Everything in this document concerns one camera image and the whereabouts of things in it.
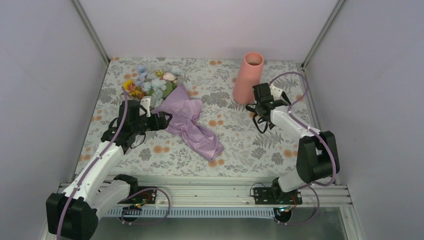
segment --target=yellow flower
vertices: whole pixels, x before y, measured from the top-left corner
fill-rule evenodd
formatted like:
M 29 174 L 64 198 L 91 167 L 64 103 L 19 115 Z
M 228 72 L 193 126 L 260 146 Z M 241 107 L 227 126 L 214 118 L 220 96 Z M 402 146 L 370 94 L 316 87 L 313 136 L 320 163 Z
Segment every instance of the yellow flower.
M 133 84 L 133 80 L 130 79 L 123 83 L 123 88 L 129 92 L 130 91 L 129 88 L 131 84 Z

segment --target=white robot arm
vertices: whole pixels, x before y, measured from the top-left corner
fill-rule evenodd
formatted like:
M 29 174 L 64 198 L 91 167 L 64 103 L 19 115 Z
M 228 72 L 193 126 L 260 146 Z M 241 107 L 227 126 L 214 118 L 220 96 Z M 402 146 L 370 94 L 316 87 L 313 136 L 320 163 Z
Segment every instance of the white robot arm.
M 282 89 L 262 83 L 253 86 L 253 92 L 256 104 L 254 108 L 248 104 L 246 109 L 255 113 L 253 122 L 259 132 L 264 133 L 268 125 L 270 129 L 277 126 L 284 129 L 292 139 L 298 139 L 296 169 L 277 177 L 272 183 L 271 191 L 276 203 L 282 203 L 287 196 L 297 193 L 299 188 L 333 174 L 329 152 L 316 134 L 325 141 L 335 162 L 335 172 L 339 172 L 339 158 L 333 133 L 322 132 L 299 118 L 294 120 L 289 111 L 291 102 Z M 260 130 L 258 124 L 264 122 L 266 122 L 265 129 Z
M 166 112 L 150 114 L 150 99 L 127 101 L 119 107 L 115 118 L 101 137 L 92 159 L 81 174 L 62 193 L 52 193 L 46 201 L 47 226 L 51 234 L 68 239 L 88 240 L 94 234 L 99 220 L 118 202 L 138 191 L 137 178 L 120 174 L 99 192 L 110 170 L 131 148 L 138 135 L 168 127 L 172 115 Z M 115 121 L 122 126 L 114 127 Z M 60 223 L 62 212 L 65 212 Z

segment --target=blue flower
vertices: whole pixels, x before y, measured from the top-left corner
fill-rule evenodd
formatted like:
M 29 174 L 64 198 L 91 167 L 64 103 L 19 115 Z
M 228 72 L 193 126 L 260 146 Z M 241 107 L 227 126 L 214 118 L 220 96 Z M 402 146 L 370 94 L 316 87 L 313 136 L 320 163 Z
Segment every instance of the blue flower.
M 159 78 L 153 79 L 151 81 L 151 87 L 156 92 L 157 90 L 165 90 L 167 82 L 165 80 L 160 80 Z
M 164 102 L 164 100 L 162 98 L 158 98 L 156 100 L 156 103 L 154 104 L 154 108 L 159 107 L 163 102 Z
M 172 74 L 178 75 L 178 76 L 182 76 L 184 74 L 183 71 L 181 71 L 181 69 L 177 66 L 172 66 L 171 72 Z
M 152 82 L 147 81 L 147 82 L 144 83 L 143 91 L 148 93 L 148 92 L 150 92 L 150 90 L 152 90 Z
M 147 66 L 145 66 L 145 65 L 140 65 L 140 66 L 137 67 L 137 73 L 138 73 L 138 75 L 141 75 L 142 73 L 145 73 L 146 70 L 147 70 Z

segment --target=pink vase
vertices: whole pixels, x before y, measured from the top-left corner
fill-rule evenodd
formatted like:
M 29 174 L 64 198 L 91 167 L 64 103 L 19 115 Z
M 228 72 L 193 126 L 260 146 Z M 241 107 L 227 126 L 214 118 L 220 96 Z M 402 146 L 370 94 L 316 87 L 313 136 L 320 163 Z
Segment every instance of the pink vase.
M 264 57 L 257 52 L 249 52 L 241 62 L 232 96 L 239 104 L 255 101 L 252 87 L 258 85 L 264 68 Z

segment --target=artificial flower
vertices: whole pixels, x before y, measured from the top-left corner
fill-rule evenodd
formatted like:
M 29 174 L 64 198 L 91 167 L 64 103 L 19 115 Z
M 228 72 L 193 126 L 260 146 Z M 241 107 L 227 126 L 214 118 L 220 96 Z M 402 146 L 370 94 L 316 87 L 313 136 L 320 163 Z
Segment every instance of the artificial flower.
M 171 72 L 176 76 L 182 76 L 183 75 L 183 71 L 181 71 L 181 69 L 177 66 L 172 66 Z
M 136 91 L 136 85 L 131 79 L 123 83 L 123 88 L 127 90 L 129 93 L 133 93 Z
M 166 81 L 175 81 L 177 77 L 175 77 L 172 73 L 167 72 L 165 75 L 163 75 L 163 79 Z
M 154 104 L 154 107 L 155 108 L 159 107 L 163 102 L 164 102 L 164 99 L 163 98 L 158 98 L 156 100 L 156 103 Z
M 152 90 L 152 82 L 151 81 L 147 81 L 144 83 L 143 86 L 143 91 L 145 91 L 146 93 L 150 92 Z
M 147 77 L 146 71 L 147 71 L 147 66 L 145 66 L 145 65 L 140 65 L 140 66 L 137 67 L 137 73 L 138 73 L 139 76 L 141 76 L 142 74 L 145 73 L 145 76 Z
M 153 88 L 153 90 L 156 92 L 157 90 L 165 90 L 167 89 L 166 86 L 167 82 L 165 80 L 161 80 L 161 79 L 153 79 L 151 81 L 151 87 Z

